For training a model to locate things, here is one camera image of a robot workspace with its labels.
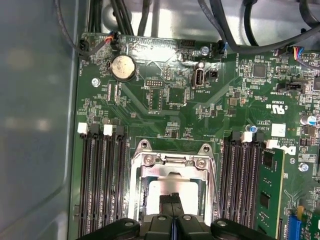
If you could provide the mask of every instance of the motherboard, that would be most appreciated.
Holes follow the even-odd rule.
[[[290,54],[120,35],[79,61],[75,114],[69,239],[173,193],[207,225],[318,239],[320,77]]]

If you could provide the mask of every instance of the black cable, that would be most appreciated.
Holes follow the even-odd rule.
[[[142,16],[138,27],[138,36],[143,36],[146,31],[148,15],[150,11],[150,0],[143,0],[142,3]]]
[[[130,17],[129,17],[128,10],[127,10],[127,7],[125,5],[124,0],[117,0],[117,3],[118,3],[118,7],[122,13],[124,26],[126,27],[128,34],[134,36],[135,35],[134,30],[132,29]]]
[[[296,61],[308,69],[320,71],[320,66],[312,66],[308,62],[303,61],[301,58],[298,58]]]
[[[112,8],[113,8],[114,16],[115,16],[116,22],[118,24],[118,28],[119,28],[120,33],[127,35],[128,33],[125,28],[124,19],[122,18],[122,15],[120,13],[120,10],[118,8],[118,4],[116,1],[117,0],[110,0]]]
[[[198,0],[198,3],[200,5],[200,8],[202,9],[204,15],[209,20],[209,22],[215,27],[215,29],[218,31],[222,41],[224,43],[227,42],[226,36],[224,31],[222,30],[221,26],[219,25],[217,19],[212,15],[208,5],[206,4],[205,0]]]
[[[308,0],[299,1],[299,11],[303,21],[311,28],[316,27],[319,24],[318,19],[310,11]]]
[[[55,11],[56,11],[56,16],[58,18],[58,23],[59,26],[61,28],[62,34],[65,38],[65,40],[67,41],[67,43],[78,53],[81,54],[83,56],[90,56],[95,54],[96,52],[98,52],[105,44],[106,42],[103,40],[101,42],[99,42],[91,51],[83,51],[81,50],[78,46],[76,46],[74,44],[74,42],[72,41],[68,30],[66,28],[63,16],[62,16],[62,12],[61,12],[61,6],[60,6],[60,0],[54,0],[54,6],[55,6]]]
[[[94,31],[101,33],[102,0],[94,0]]]
[[[320,31],[320,24],[319,24],[316,27],[304,33],[301,33],[297,36],[291,37],[287,40],[283,40],[277,43],[264,45],[264,46],[240,46],[240,45],[237,45],[230,31],[228,21],[226,19],[225,11],[221,1],[210,0],[210,4],[211,6],[214,6],[213,15],[215,16],[221,28],[223,29],[228,45],[234,52],[240,53],[240,54],[260,54],[260,53],[268,52],[275,49],[281,49],[283,47],[301,42]]]
[[[88,16],[88,32],[92,33],[94,31],[94,8],[95,8],[95,0],[90,0],[89,4],[89,16]]]
[[[247,3],[245,4],[245,9],[244,9],[244,18],[243,18],[243,22],[244,22],[244,31],[245,31],[245,35],[249,40],[249,43],[251,44],[251,46],[259,46],[254,34],[252,32],[252,28],[251,28],[251,10],[252,10],[252,6],[254,5],[253,2]]]

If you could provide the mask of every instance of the white label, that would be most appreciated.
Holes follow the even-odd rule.
[[[284,138],[286,136],[286,125],[285,124],[272,123],[271,136],[272,137]]]

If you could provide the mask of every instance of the connector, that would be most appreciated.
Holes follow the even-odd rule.
[[[299,240],[301,232],[301,221],[295,215],[289,216],[287,240]]]

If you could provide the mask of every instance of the white slot latch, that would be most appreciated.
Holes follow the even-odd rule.
[[[103,125],[103,135],[105,136],[112,136],[112,124],[104,124]]]
[[[244,131],[241,136],[242,143],[251,143],[252,142],[252,132]]]
[[[78,134],[85,134],[87,135],[89,129],[88,129],[88,124],[86,122],[79,122],[78,123]]]

